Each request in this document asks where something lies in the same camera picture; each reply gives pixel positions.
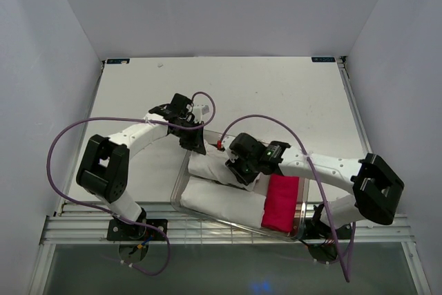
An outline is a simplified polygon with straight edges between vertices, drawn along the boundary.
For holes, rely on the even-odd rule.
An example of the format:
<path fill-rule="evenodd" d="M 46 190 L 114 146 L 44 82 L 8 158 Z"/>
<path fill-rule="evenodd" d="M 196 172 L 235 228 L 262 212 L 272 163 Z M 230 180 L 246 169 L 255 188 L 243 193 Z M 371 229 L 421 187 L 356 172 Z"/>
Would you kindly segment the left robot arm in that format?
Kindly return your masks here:
<path fill-rule="evenodd" d="M 108 137 L 92 136 L 76 183 L 106 205 L 125 236 L 141 238 L 146 233 L 146 212 L 126 190 L 131 158 L 167 135 L 178 137 L 183 149 L 204 155 L 203 116 L 209 111 L 209 106 L 196 106 L 192 99 L 176 93 L 168 104 L 149 110 L 140 124 Z"/>

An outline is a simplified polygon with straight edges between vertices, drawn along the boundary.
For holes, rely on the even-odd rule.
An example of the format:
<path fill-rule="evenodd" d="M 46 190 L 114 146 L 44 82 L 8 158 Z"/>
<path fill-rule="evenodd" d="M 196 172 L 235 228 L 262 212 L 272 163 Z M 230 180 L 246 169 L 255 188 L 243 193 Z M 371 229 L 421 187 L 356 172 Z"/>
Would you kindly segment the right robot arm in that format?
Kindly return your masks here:
<path fill-rule="evenodd" d="M 324 201 L 314 213 L 311 227 L 321 238 L 360 220 L 385 226 L 394 222 L 405 185 L 377 154 L 368 153 L 362 159 L 306 155 L 286 142 L 265 144 L 247 133 L 224 138 L 218 146 L 228 155 L 227 168 L 243 184 L 250 184 L 260 173 L 277 174 L 315 180 L 347 192 L 342 198 Z"/>

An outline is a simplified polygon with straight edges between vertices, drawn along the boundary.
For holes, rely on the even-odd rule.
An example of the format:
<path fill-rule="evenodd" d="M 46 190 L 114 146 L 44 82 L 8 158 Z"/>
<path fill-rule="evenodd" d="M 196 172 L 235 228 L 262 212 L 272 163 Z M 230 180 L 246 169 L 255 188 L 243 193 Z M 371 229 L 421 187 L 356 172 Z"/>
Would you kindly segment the white and green t-shirt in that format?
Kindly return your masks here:
<path fill-rule="evenodd" d="M 191 152 L 188 163 L 188 170 L 191 175 L 219 182 L 223 185 L 231 185 L 247 191 L 253 191 L 260 179 L 259 175 L 250 184 L 240 183 L 225 165 L 225 162 L 229 160 L 227 153 L 217 150 L 207 141 L 204 141 L 204 147 L 206 149 L 205 155 Z"/>

